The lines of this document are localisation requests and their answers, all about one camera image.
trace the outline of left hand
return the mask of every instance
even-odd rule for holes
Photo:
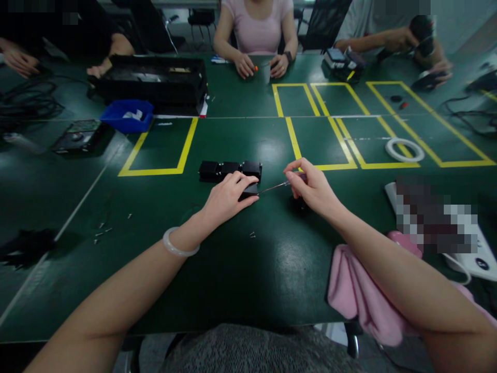
[[[111,67],[112,63],[110,62],[110,59],[107,57],[100,66],[92,66],[86,69],[86,73],[88,75],[93,75],[97,79],[100,79],[101,76],[105,74],[107,70],[110,69]]]
[[[276,66],[271,69],[271,78],[279,79],[286,73],[289,64],[288,57],[284,54],[278,54],[271,60],[269,66],[274,64]]]
[[[437,82],[439,83],[435,86],[435,88],[444,85],[447,82],[447,80],[452,78],[453,76],[452,67],[453,65],[447,59],[443,59],[433,65],[433,67],[430,70],[430,74],[439,73],[441,71],[445,72],[446,74],[445,76],[441,76],[436,79]]]
[[[259,200],[258,196],[252,196],[238,202],[242,192],[254,182],[258,182],[255,176],[246,176],[239,171],[227,174],[224,180],[211,190],[201,213],[206,222],[213,229],[234,217],[245,207]]]

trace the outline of blue plastic bin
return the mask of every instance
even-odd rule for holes
[[[123,118],[128,111],[136,113],[141,110],[141,120]],[[142,100],[116,100],[107,106],[100,120],[114,127],[123,134],[147,132],[154,118],[154,107],[148,101]]]

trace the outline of screwdriver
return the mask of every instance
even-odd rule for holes
[[[303,181],[307,181],[307,175],[306,175],[306,174],[300,174],[299,176],[300,176],[300,178],[301,178]],[[285,186],[286,186],[286,185],[290,185],[290,181],[289,181],[289,180],[287,180],[287,181],[285,181],[284,183],[278,184],[278,185],[276,185],[276,186],[272,186],[272,187],[271,187],[271,188],[269,188],[269,189],[265,189],[265,190],[263,190],[262,192],[257,193],[257,195],[259,195],[259,194],[261,194],[261,193],[263,193],[263,192],[267,192],[268,190],[271,190],[271,189],[274,189],[274,188],[282,187],[282,186],[284,186],[284,185],[285,185]]]

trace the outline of wristwatch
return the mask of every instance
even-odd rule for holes
[[[291,62],[293,61],[293,59],[291,58],[291,53],[289,51],[285,51],[283,54],[288,58],[288,64],[291,64]]]

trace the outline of black case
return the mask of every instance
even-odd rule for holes
[[[207,95],[204,60],[119,55],[110,60],[112,67],[100,79],[88,78],[95,93],[105,100],[141,99],[154,105],[155,114],[200,115]],[[171,68],[190,72],[173,72]]]

